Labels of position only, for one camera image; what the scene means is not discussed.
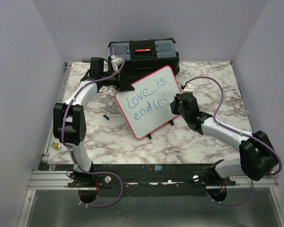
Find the pink framed whiteboard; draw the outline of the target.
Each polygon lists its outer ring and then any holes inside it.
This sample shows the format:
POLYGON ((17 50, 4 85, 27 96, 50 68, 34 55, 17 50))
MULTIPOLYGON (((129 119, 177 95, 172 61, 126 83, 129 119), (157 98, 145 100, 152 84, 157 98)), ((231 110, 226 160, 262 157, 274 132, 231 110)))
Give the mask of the pink framed whiteboard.
POLYGON ((170 103, 181 89, 170 66, 134 82, 133 91, 116 92, 115 99, 136 139, 140 140, 169 123, 170 103))

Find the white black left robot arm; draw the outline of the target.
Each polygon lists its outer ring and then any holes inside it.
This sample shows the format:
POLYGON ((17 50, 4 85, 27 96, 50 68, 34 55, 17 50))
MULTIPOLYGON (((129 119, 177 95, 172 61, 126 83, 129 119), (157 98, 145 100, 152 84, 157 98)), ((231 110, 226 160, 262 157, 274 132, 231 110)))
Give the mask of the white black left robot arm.
POLYGON ((111 56, 104 71, 103 58, 91 58, 90 69, 80 81, 74 94, 63 103, 53 107, 53 135, 70 153, 74 171, 81 172, 79 181, 89 187, 95 183, 95 174, 91 172, 93 162, 88 157, 84 139, 86 136, 85 112, 87 104, 105 86, 116 86, 125 60, 123 57, 111 56))

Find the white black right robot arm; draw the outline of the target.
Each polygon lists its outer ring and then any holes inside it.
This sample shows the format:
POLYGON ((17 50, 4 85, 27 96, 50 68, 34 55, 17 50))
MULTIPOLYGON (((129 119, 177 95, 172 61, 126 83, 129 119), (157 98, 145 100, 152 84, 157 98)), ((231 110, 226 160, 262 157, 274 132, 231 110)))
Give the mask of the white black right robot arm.
POLYGON ((259 181, 280 166, 268 136, 262 132, 239 131, 238 129, 216 122, 212 115, 200 111, 197 99, 192 93, 176 94, 170 104, 171 112, 180 115, 188 127, 202 135, 220 140, 239 152, 239 157, 219 160, 211 166, 208 180, 219 185, 230 176, 247 176, 259 181))

